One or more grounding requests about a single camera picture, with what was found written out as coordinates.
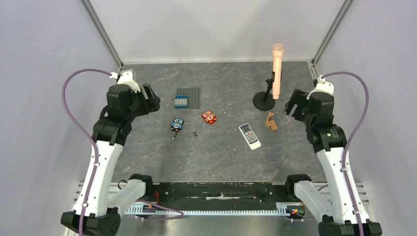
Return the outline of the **white remote control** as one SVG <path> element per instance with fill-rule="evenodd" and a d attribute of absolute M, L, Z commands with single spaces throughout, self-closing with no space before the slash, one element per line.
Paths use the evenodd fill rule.
<path fill-rule="evenodd" d="M 238 129 L 251 150 L 255 150 L 261 147 L 261 143 L 258 137 L 248 123 L 240 125 Z"/>

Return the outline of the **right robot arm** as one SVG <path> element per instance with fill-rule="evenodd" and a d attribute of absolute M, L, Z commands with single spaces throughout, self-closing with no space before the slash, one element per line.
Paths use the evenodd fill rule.
<path fill-rule="evenodd" d="M 380 236 L 353 179 L 343 129 L 333 123 L 334 97 L 326 92 L 294 90 L 284 114 L 305 124 L 306 136 L 325 172 L 331 200 L 326 200 L 306 174 L 289 175 L 284 195 L 300 199 L 318 222 L 321 236 Z"/>

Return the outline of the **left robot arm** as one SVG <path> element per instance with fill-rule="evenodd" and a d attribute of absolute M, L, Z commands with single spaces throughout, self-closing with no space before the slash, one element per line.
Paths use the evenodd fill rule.
<path fill-rule="evenodd" d="M 93 126 L 91 159 L 80 196 L 71 211 L 64 212 L 61 224 L 81 236 L 114 236 L 121 217 L 139 198 L 150 200 L 155 193 L 151 176 L 133 174 L 118 193 L 109 198 L 116 163 L 139 116 L 156 112 L 160 98 L 150 84 L 134 91 L 126 84 L 109 87 L 107 105 Z"/>

